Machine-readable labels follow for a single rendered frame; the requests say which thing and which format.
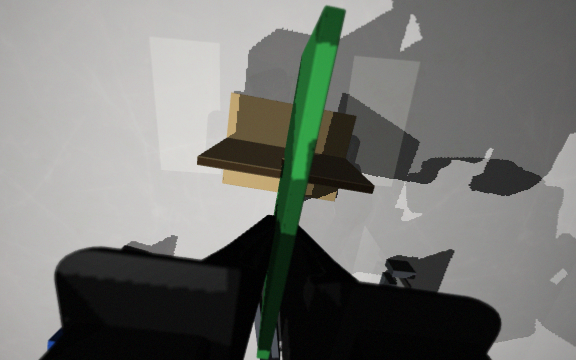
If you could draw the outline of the green board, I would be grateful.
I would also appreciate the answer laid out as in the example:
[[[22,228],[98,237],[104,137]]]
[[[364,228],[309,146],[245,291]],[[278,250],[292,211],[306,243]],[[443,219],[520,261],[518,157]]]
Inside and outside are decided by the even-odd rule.
[[[270,356],[345,14],[325,6],[301,57],[274,209],[257,358]]]

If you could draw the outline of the tan slotted board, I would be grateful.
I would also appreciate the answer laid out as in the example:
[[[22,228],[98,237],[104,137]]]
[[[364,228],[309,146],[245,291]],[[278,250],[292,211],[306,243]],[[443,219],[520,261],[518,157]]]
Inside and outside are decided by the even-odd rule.
[[[231,93],[227,138],[197,156],[223,169],[223,184],[278,192],[293,104]],[[337,190],[373,194],[347,159],[356,117],[324,110],[305,197],[335,201]]]

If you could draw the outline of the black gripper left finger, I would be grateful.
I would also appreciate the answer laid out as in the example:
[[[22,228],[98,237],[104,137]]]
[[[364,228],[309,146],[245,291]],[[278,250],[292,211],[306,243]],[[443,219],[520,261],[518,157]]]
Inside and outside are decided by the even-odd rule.
[[[104,246],[67,254],[54,278],[63,334],[89,323],[202,335],[210,360],[244,360],[275,219],[265,216],[202,260]]]

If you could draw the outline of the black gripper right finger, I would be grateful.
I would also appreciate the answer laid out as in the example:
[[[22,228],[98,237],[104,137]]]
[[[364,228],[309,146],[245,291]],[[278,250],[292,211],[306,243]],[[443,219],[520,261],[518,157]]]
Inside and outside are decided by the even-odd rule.
[[[356,279],[299,225],[280,306],[282,360],[348,360],[360,331],[479,344],[501,330],[490,305],[465,295]]]

